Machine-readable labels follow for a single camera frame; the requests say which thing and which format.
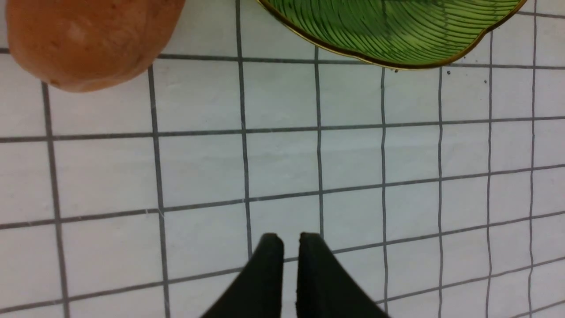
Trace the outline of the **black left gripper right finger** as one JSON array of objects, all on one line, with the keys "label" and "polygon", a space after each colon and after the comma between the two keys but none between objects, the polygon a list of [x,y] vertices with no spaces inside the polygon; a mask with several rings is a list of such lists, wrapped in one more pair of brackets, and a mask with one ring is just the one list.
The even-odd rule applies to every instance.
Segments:
[{"label": "black left gripper right finger", "polygon": [[317,233],[299,238],[296,312],[299,318],[387,318],[345,271]]}]

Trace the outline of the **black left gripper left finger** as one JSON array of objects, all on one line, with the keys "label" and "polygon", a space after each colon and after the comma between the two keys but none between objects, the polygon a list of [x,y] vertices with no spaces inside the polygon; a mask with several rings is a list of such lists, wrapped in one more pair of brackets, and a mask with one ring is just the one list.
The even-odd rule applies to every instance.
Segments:
[{"label": "black left gripper left finger", "polygon": [[203,317],[279,318],[283,273],[283,241],[263,234],[246,266]]}]

